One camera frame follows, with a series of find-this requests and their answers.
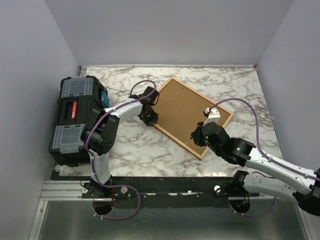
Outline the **wooden picture frame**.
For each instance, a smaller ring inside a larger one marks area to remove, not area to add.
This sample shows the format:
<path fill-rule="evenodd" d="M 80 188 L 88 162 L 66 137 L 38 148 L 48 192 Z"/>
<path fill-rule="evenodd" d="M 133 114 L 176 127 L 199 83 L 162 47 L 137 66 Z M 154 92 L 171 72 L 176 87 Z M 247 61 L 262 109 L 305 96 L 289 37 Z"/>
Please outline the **wooden picture frame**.
<path fill-rule="evenodd" d="M 169 78 L 158 93 L 159 97 L 152 107 L 158 114 L 158 120 L 153 126 L 202 160 L 209 148 L 195 145 L 191 133 L 198 122 L 206 120 L 203 111 L 216 102 L 175 77 Z"/>

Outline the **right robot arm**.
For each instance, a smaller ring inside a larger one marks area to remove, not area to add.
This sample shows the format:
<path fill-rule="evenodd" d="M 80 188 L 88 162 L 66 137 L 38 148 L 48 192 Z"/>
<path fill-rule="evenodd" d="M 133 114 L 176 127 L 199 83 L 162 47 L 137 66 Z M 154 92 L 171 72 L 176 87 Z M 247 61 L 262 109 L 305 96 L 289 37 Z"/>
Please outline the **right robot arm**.
<path fill-rule="evenodd" d="M 320 215 L 320 172 L 294 166 L 263 151 L 242 138 L 230 137 L 215 122 L 199 122 L 190 135 L 194 144 L 208 147 L 226 162 L 265 174 L 238 170 L 229 185 L 236 195 L 265 194 L 291 201 L 303 211 Z"/>

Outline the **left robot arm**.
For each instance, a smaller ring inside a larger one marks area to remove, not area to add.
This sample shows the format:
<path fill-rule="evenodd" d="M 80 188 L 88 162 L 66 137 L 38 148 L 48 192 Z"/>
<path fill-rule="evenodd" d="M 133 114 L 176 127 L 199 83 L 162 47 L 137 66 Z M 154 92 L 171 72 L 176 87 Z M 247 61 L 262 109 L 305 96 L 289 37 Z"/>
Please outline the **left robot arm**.
<path fill-rule="evenodd" d="M 158 114 L 153 106 L 158 103 L 159 92 L 148 86 L 142 94 L 130 94 L 129 98 L 116 106 L 94 108 L 81 133 L 84 148 L 89 154 L 94 182 L 93 191 L 101 198 L 107 197 L 111 191 L 108 183 L 111 178 L 109 170 L 109 152 L 113 148 L 119 125 L 133 118 L 152 126 L 158 122 Z"/>

